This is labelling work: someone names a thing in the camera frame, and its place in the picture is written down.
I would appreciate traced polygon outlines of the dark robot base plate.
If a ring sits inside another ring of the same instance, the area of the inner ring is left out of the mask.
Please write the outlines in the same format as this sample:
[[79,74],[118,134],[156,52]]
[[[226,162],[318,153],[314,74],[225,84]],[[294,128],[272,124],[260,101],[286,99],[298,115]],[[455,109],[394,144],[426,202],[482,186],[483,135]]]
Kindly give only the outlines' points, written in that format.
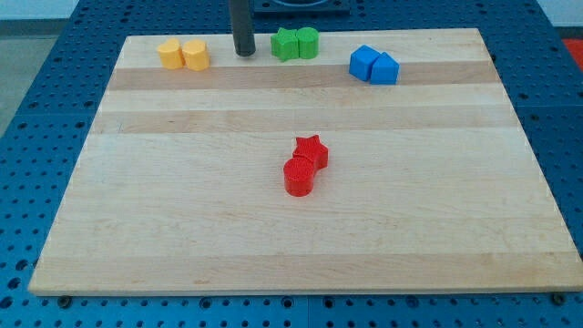
[[255,15],[277,14],[348,14],[350,0],[252,0]]

